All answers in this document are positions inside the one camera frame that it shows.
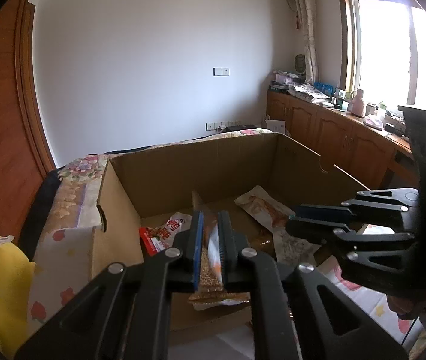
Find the grain bar snack packet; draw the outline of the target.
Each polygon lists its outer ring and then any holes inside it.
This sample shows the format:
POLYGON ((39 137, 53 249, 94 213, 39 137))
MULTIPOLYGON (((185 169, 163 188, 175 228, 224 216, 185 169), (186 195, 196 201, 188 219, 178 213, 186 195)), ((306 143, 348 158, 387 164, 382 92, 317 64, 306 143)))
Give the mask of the grain bar snack packet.
POLYGON ((233 293, 224 289, 217 222, 207 226, 205 232, 198 289, 189 297, 189 303, 195 311, 204 311, 215 306, 238 306, 249 302, 248 292, 233 293))

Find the chicken foot snack bag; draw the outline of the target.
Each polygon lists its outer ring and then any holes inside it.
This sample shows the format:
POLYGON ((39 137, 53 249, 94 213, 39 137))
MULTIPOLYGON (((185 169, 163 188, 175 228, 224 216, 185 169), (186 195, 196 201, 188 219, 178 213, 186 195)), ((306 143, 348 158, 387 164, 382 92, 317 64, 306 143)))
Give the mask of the chicken foot snack bag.
POLYGON ((234 203, 271 233, 284 231, 294 215, 291 209, 277 202, 260 185, 236 198, 234 203))

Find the silver blue-edged snack packet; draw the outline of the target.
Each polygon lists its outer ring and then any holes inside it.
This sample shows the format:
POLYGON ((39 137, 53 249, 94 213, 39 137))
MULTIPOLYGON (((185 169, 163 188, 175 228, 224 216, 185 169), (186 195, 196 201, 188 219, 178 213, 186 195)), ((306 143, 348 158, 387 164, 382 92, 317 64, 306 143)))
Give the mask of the silver blue-edged snack packet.
POLYGON ((315 252, 319 249, 316 244, 307 240, 290 236, 284 228, 273 233, 276 258, 279 263, 296 267, 299 263, 309 263, 316 266, 315 252))

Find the brown cardboard box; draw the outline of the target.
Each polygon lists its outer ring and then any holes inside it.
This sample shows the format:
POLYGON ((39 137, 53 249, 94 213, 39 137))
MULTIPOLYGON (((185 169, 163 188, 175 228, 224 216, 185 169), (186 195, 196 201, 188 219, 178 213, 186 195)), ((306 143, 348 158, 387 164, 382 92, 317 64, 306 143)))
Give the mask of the brown cardboard box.
POLYGON ((260 227, 235 205, 261 186, 289 208, 306 203, 338 205, 365 187, 337 166, 325 172, 320 157, 279 133, 215 136, 119 155, 107 160, 96 206, 101 229, 93 235, 92 274, 110 263, 142 263, 139 229, 192 208, 192 194, 254 239, 260 227))

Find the red chicken snack bag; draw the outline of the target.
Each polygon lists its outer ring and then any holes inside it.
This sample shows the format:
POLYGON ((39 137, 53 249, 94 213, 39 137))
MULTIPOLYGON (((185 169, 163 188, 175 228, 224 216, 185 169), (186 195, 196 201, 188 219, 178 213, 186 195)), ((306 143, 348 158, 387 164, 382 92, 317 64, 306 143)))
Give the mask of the red chicken snack bag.
POLYGON ((148 256, 154 256, 171 248, 175 236, 191 227, 192 215, 176 212, 164 224, 157 227, 139 228, 139 235, 148 256))

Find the wooden side cabinet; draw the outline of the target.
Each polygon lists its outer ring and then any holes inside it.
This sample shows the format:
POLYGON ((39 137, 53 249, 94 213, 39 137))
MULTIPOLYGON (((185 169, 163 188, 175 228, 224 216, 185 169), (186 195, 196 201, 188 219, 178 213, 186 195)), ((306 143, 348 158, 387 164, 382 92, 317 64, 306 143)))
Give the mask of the wooden side cabinet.
POLYGON ((325 170, 336 165, 369 189, 419 186, 409 143, 349 112, 270 89, 266 116, 285 121, 286 132, 319 154, 325 170))

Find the pink bottle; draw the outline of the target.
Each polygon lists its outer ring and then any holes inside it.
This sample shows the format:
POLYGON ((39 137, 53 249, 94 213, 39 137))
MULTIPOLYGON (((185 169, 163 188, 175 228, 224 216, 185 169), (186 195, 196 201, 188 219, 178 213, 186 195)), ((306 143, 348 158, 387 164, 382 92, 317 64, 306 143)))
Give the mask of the pink bottle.
POLYGON ((350 112, 353 116, 364 118, 366 116, 366 103, 364 102, 364 91, 358 88, 351 99, 350 112))

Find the strawberry print bed sheet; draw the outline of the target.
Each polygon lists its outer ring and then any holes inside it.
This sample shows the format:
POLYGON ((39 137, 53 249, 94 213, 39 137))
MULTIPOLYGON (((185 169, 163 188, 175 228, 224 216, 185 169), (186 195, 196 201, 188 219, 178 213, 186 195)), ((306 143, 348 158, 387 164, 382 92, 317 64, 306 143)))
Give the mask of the strawberry print bed sheet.
POLYGON ((90 281, 93 230, 61 228, 40 237, 26 313, 28 336, 42 328, 90 281))

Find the pile of papers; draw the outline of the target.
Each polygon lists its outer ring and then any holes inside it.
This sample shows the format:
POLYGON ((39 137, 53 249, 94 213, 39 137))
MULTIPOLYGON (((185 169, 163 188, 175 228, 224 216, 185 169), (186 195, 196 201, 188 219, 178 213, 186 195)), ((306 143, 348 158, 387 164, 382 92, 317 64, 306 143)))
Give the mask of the pile of papers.
POLYGON ((331 102, 331 97, 306 82, 303 75, 274 70, 271 74, 270 90, 289 94, 310 104, 331 102))

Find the floral quilt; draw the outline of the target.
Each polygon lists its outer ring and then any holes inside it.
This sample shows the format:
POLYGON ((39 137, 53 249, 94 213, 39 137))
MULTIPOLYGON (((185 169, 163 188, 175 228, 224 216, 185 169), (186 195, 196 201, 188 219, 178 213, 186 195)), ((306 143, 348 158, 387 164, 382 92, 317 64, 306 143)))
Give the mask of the floral quilt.
MULTIPOLYGON (((272 132, 257 128, 220 133, 205 139, 260 133, 272 132)), ((106 162, 123 154, 95 154, 78 158, 61 170, 47 175, 26 217, 17 242, 18 248, 27 258, 34 259, 40 237, 47 231, 93 227, 94 235, 96 230, 101 229, 101 216, 96 203, 106 162)), ((192 199, 192 208, 185 212, 190 214, 196 207, 197 203, 192 199)))

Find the yellow plush toy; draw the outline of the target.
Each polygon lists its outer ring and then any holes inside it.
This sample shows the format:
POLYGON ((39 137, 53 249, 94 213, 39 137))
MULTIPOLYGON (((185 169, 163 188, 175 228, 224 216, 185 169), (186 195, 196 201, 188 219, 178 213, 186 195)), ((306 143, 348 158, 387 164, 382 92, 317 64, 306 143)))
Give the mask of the yellow plush toy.
POLYGON ((27 306, 35 263, 13 243, 0 236, 0 353, 13 359, 26 341, 27 306))

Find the window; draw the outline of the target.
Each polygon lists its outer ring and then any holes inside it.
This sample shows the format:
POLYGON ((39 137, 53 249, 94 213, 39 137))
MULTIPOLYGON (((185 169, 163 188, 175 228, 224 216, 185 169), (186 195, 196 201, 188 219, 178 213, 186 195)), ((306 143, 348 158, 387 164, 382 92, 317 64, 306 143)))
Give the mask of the window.
POLYGON ((416 0, 344 0, 348 89, 390 113, 426 109, 426 11, 416 0))

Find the patterned curtain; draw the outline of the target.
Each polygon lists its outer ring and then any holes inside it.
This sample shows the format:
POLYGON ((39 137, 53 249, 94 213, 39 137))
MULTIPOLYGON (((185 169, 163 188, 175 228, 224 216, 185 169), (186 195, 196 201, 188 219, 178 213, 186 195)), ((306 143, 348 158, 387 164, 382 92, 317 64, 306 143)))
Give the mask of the patterned curtain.
POLYGON ((306 79, 313 84, 318 78, 316 55, 316 0, 295 0, 303 34, 304 55, 306 59, 306 79))

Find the wall power sockets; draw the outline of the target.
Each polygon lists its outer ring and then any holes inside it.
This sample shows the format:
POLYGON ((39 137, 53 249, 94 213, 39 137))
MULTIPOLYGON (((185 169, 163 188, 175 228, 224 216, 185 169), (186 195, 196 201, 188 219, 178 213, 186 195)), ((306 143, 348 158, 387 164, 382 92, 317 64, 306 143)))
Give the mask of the wall power sockets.
POLYGON ((221 122, 211 122, 206 123, 206 131, 219 131, 226 128, 233 128, 242 125, 240 120, 233 121, 221 121, 221 122))

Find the white wall switch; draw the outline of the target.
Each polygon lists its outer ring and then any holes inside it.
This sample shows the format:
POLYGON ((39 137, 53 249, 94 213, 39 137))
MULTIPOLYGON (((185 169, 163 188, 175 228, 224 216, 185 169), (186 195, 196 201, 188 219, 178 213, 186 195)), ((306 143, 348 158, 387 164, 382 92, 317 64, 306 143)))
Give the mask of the white wall switch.
POLYGON ((229 77, 230 69, 228 67, 214 67, 213 74, 215 77, 229 77))

